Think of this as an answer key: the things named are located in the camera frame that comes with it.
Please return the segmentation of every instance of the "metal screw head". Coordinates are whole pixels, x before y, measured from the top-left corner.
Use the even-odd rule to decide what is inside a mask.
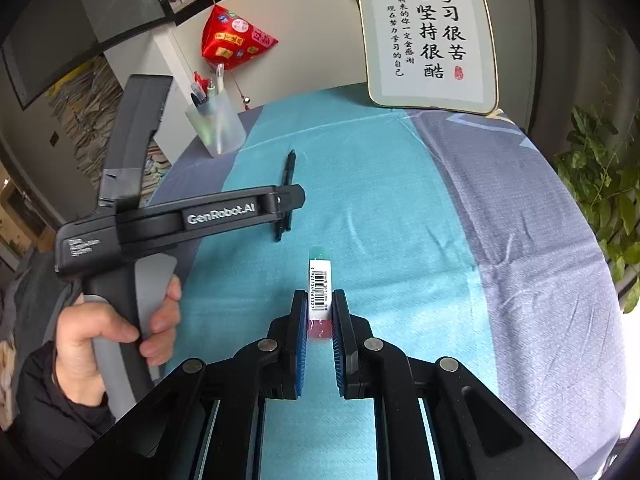
[[[263,352],[273,352],[278,347],[278,342],[275,339],[260,339],[258,341],[258,348]]]
[[[377,337],[370,337],[364,342],[364,348],[366,348],[367,350],[373,350],[374,352],[382,350],[382,347],[384,345],[385,344]]]
[[[182,364],[182,370],[188,374],[194,374],[202,370],[202,361],[199,359],[189,359]]]
[[[440,359],[440,368],[446,372],[455,372],[458,369],[458,361],[453,357],[445,357]]]

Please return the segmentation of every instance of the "table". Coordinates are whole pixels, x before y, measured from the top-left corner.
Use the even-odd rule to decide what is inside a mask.
[[[296,150],[306,203],[280,243],[255,226],[182,244],[183,321],[170,368],[231,357],[331,256],[352,314],[407,355],[451,355],[580,476],[615,443],[625,395],[620,311],[593,233],[503,114],[375,107],[362,85],[241,114],[237,153],[195,139],[153,203],[279,184]],[[303,396],[267,404],[262,475],[375,478],[372,404],[344,401],[331,344],[308,346]]]

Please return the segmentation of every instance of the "clear pen cup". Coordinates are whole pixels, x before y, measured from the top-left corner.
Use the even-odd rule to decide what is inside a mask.
[[[185,114],[211,156],[239,150],[246,141],[246,130],[226,90],[198,107],[189,106]]]

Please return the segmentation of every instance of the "barcode label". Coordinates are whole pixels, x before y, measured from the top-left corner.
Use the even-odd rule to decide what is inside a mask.
[[[331,319],[331,262],[309,261],[309,319]]]

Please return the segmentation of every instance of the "human hand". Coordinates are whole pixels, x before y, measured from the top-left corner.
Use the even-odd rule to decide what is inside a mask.
[[[150,366],[164,364],[174,353],[181,294],[180,280],[174,275],[162,305],[149,321],[153,335],[140,344],[140,353]],[[85,303],[80,294],[72,306],[64,308],[56,330],[56,378],[67,399],[85,406],[98,406],[102,402],[105,387],[95,362],[92,338],[102,336],[131,343],[139,335],[138,329],[108,303]]]

